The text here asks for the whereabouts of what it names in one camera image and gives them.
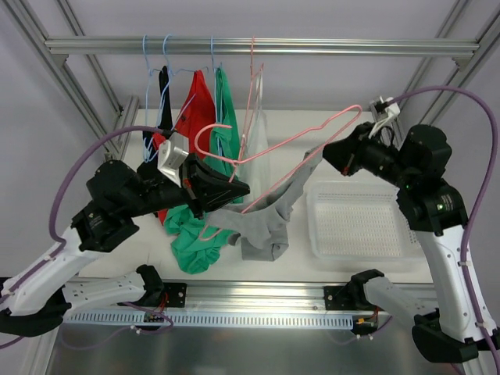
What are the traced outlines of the pink hanger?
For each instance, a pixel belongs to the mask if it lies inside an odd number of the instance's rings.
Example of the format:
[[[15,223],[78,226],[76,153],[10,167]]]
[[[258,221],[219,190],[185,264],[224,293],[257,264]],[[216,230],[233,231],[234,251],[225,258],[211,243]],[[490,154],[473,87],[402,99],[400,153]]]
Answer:
[[[274,184],[270,186],[265,192],[263,192],[258,198],[256,198],[253,202],[251,202],[245,209],[243,209],[241,212],[243,214],[248,213],[253,207],[255,207],[259,202],[261,202],[266,196],[268,196],[270,193],[274,192],[283,182],[286,181],[298,168],[300,168],[304,163],[306,163],[309,159],[311,159],[315,154],[320,152],[325,145],[328,143],[331,143],[337,136],[339,136],[344,130],[347,130],[349,126],[351,126],[362,114],[363,114],[363,108],[360,105],[350,105],[349,107],[342,109],[341,111],[337,111],[333,116],[329,117],[326,119],[322,124],[320,124],[317,127],[308,127],[304,129],[303,131],[297,133],[296,135],[284,139],[281,143],[276,144],[272,147],[269,147],[268,149],[259,152],[251,157],[248,157],[247,159],[243,159],[242,152],[243,152],[243,146],[244,146],[244,139],[241,139],[241,152],[238,156],[238,159],[228,159],[226,157],[222,157],[219,155],[211,154],[208,152],[202,151],[199,146],[198,146],[198,139],[201,137],[202,133],[204,133],[206,130],[213,129],[216,127],[219,128],[228,128],[227,125],[223,124],[218,124],[214,123],[211,125],[208,125],[206,127],[203,127],[196,135],[195,137],[195,148],[197,151],[201,152],[203,155],[213,157],[214,159],[218,159],[224,162],[227,162],[232,165],[234,168],[233,173],[230,176],[230,182],[233,181],[234,177],[236,176],[237,168],[239,166],[242,166],[246,163],[250,163],[251,161],[257,160],[260,157],[263,157],[265,155],[268,155],[270,157],[270,171],[271,172],[281,172],[284,170],[283,165],[285,166],[290,166],[291,162],[295,160],[294,155],[292,152],[298,153],[300,149],[298,146],[289,146],[290,143],[293,141],[297,141],[299,138],[306,136],[309,133],[312,132],[321,132],[329,123],[332,121],[335,121],[338,117],[347,115],[351,113],[353,117],[342,127],[339,127],[328,139],[326,139],[322,144],[319,146],[315,147],[313,152],[309,154],[307,158],[302,160],[297,166],[295,166],[293,169],[291,169],[289,172],[287,172],[285,175],[283,175],[279,180],[276,177],[271,176],[270,178],[274,181]]]
[[[245,150],[249,143],[249,133],[251,131],[252,121],[255,114],[257,102],[257,94],[259,91],[258,80],[262,76],[264,64],[260,64],[255,68],[255,47],[256,36],[253,35],[250,44],[250,85],[248,90],[247,104],[245,108],[244,125],[241,133],[241,146],[238,160],[242,161],[245,156]]]

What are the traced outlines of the white tank top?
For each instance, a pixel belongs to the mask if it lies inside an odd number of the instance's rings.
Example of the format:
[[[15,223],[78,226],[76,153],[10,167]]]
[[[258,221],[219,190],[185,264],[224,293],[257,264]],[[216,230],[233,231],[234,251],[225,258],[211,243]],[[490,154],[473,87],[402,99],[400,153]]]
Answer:
[[[256,103],[255,114],[251,121],[248,133],[248,143],[245,146],[243,159],[247,159],[269,147],[267,137],[266,114],[263,111],[263,77],[257,77],[256,81]],[[243,203],[255,201],[261,194],[270,188],[270,156],[261,155],[247,163],[239,166],[239,177],[249,187],[250,193],[243,197]]]

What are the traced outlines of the grey tank top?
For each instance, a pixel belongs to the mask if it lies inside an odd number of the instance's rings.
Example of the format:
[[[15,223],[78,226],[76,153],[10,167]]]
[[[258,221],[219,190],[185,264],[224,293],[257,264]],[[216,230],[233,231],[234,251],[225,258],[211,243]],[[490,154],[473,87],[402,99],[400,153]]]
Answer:
[[[207,224],[231,232],[228,243],[241,246],[244,261],[273,262],[289,247],[287,225],[293,205],[304,193],[304,185],[322,160],[322,147],[304,154],[304,163],[254,206],[227,205],[208,215]]]

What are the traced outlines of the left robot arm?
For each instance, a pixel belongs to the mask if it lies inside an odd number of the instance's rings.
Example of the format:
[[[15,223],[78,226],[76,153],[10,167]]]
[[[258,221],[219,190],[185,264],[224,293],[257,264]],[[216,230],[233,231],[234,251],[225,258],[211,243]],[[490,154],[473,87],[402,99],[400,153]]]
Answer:
[[[1,286],[1,332],[32,338],[57,328],[65,318],[101,305],[134,302],[159,305],[164,292],[154,266],[141,265],[121,277],[90,284],[70,279],[108,255],[139,230],[135,217],[187,205],[197,217],[250,192],[239,180],[189,155],[175,183],[153,166],[137,170],[125,162],[103,163],[87,182],[90,202],[72,218],[61,238],[27,270]]]

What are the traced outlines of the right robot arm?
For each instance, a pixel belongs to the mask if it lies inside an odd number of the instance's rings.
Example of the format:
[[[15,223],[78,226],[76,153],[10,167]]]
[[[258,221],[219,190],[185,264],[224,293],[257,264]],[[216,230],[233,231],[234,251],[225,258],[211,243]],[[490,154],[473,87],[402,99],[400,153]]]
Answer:
[[[385,145],[363,123],[323,148],[323,159],[344,176],[366,170],[398,188],[396,202],[415,233],[429,266],[437,305],[425,305],[378,270],[356,274],[348,298],[357,309],[382,308],[411,330],[420,354],[431,363],[467,363],[481,351],[498,355],[499,328],[477,287],[470,255],[462,255],[469,222],[460,193],[442,177],[452,155],[445,133],[415,125],[402,146]]]

